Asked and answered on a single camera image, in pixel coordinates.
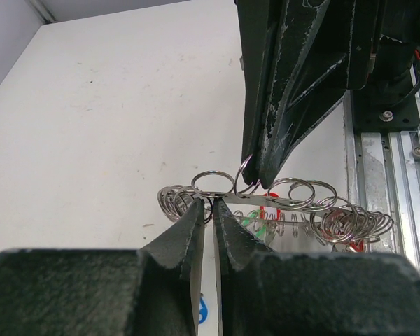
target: screw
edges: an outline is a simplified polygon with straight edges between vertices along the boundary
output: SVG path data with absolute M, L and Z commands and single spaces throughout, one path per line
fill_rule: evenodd
M 393 113 L 391 111 L 385 111 L 379 116 L 379 118 L 383 120 L 385 123 L 387 123 L 389 121 L 392 121 Z
M 420 147 L 414 148 L 414 150 L 412 151 L 412 154 L 413 154 L 414 158 L 419 159 L 420 158 Z

